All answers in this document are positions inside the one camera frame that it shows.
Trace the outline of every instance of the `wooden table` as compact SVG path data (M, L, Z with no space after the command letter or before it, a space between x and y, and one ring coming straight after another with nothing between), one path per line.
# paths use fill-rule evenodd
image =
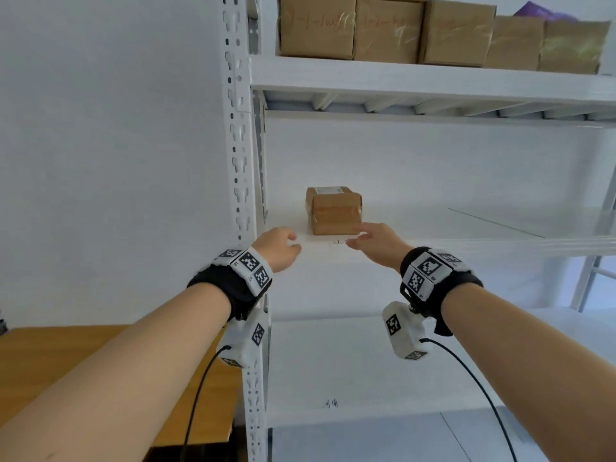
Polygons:
M13 329L1 336L0 426L127 327L22 328ZM153 446L184 443L196 388L216 351L221 335L203 358ZM203 383L189 443L228 441L241 388L241 370L216 360Z

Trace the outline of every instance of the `wire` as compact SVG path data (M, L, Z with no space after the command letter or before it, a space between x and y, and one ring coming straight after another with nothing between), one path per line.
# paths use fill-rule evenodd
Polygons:
M199 400L199 394L201 394L201 387L203 387L203 381L205 381L205 377L208 375L208 371L210 370L216 357L218 357L218 355L220 355L225 350L231 350L231 346L224 346L223 348L221 348L214 354L214 356L210 360L210 364L208 365L207 368L205 368L205 372L203 373L203 376L201 377L201 382L199 383L199 387L196 389L195 402L193 402L193 409L190 412L189 426L188 428L186 428L186 437L184 438L184 444L182 445L182 451L180 452L180 462L184 462L186 459L186 450L188 449L188 446L189 446L190 427L192 426L192 420L195 417L196 403L197 403L197 400Z
M509 440L509 435L507 434L507 430L505 430L504 425L503 425L503 421L500 419L500 416L498 415L497 408L494 406L494 404L492 403L492 399L490 399L490 396L488 396L488 393L485 391L485 389L483 388L483 386L481 385L479 380L475 377L473 372L471 370L469 370L468 366L466 366L465 363L462 360L460 360L458 355L454 354L450 349L445 347L443 344L440 344L437 341L433 341L432 339L420 339L420 342L432 342L433 344L438 345L441 349L444 349L444 350L448 351L451 354L452 357L454 357L456 360L458 360L460 365L464 366L464 369L468 372L468 374L470 374L473 377L473 379L475 380L475 382L477 383L479 388L482 390L483 395L486 397L486 399L488 399L488 402L490 403L490 406L492 407L492 410L494 411L494 415L497 416L498 424L501 426L501 429L503 430L504 438L507 440L507 444L509 445L509 450L511 451L511 456L513 458L513 461L514 462L518 462L518 458L516 457L516 453L513 451L513 446L511 445L511 441Z

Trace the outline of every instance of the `forearm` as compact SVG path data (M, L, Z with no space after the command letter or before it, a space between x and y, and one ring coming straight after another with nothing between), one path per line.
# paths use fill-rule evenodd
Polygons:
M475 285L452 290L441 312L551 461L616 460L616 368Z
M2 427L0 461L141 461L229 314L217 287L183 291Z

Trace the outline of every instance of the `gray wall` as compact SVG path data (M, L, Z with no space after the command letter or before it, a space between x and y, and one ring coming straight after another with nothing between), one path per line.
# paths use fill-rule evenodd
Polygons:
M232 242L213 0L0 0L0 309L129 323Z

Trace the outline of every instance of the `purple object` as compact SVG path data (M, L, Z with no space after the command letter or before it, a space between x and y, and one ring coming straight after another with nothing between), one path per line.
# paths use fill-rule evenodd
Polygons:
M514 16L527 16L529 18L543 18L546 21L577 21L577 18L565 13L555 13L543 6L539 6L533 2L528 2L514 14Z

